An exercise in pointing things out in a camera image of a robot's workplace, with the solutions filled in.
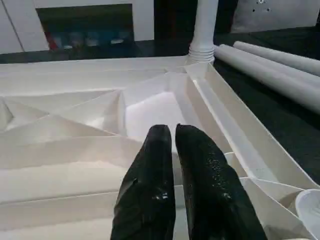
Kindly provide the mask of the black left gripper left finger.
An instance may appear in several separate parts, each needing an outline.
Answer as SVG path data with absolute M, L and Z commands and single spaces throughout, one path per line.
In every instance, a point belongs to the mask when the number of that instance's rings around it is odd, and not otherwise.
M 127 170 L 114 207 L 112 240 L 171 240 L 176 220 L 172 137 L 152 126 Z

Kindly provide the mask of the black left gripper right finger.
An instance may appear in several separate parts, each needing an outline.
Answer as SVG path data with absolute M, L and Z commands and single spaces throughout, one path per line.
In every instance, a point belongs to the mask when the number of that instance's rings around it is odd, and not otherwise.
M 178 124 L 175 145 L 181 165 L 191 240 L 265 240 L 253 204 L 221 149 L 202 130 Z

